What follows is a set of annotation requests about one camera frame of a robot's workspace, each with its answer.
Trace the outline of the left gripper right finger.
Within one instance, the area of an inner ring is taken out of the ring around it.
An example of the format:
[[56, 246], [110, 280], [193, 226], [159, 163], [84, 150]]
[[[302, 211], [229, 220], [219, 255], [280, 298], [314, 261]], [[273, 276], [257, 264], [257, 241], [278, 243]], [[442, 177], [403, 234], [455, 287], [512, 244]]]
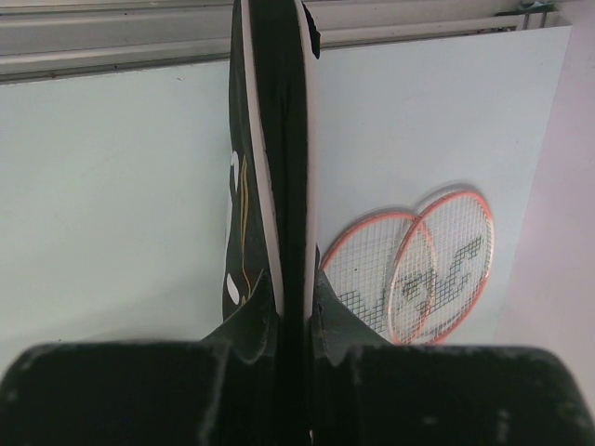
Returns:
[[343, 305], [322, 270], [316, 273], [310, 319], [311, 441], [360, 443], [357, 353], [387, 342]]

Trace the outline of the black SPORT racket bag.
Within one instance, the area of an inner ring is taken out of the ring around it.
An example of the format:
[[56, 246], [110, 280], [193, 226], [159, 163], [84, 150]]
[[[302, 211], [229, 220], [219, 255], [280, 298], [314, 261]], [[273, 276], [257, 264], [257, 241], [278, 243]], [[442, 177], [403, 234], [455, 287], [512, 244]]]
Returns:
[[311, 65], [320, 35], [300, 1], [237, 1], [231, 14], [230, 209], [223, 314], [268, 291], [277, 445], [311, 441], [308, 339], [317, 247]]

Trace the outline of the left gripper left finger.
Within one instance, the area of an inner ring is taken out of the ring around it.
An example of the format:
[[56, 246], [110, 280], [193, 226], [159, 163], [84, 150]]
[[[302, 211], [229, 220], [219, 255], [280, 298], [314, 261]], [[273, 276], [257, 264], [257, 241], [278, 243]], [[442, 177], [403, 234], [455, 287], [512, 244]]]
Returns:
[[202, 445], [270, 445], [278, 347], [271, 275], [201, 342], [215, 360], [210, 397], [199, 425]]

